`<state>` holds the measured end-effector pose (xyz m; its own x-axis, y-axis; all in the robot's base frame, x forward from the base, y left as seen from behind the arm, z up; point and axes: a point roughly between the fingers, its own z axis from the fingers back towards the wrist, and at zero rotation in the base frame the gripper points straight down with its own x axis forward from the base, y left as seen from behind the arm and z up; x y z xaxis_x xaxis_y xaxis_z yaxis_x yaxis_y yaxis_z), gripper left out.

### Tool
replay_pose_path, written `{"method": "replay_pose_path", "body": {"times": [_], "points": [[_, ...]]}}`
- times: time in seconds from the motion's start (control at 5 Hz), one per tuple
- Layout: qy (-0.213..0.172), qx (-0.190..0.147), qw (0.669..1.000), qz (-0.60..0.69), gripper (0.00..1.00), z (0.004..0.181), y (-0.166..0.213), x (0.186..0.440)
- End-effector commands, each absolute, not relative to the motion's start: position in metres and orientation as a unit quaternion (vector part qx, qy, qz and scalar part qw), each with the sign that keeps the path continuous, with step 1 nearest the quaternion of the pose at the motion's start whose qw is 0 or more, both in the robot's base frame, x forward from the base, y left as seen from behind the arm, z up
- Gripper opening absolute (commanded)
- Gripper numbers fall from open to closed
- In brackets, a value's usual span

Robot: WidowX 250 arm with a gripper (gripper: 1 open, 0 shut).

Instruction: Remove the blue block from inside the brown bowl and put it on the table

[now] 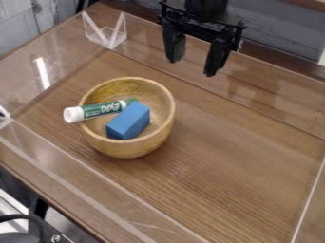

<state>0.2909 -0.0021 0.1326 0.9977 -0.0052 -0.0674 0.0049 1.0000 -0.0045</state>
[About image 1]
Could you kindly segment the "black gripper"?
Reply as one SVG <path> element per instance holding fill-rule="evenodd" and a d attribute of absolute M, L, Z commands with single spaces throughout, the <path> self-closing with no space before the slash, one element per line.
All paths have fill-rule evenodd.
<path fill-rule="evenodd" d="M 214 76 L 225 66 L 230 50 L 239 49 L 246 29 L 244 21 L 227 10 L 229 0 L 161 0 L 159 4 L 169 62 L 177 63 L 183 58 L 187 34 L 211 42 L 203 73 Z"/>

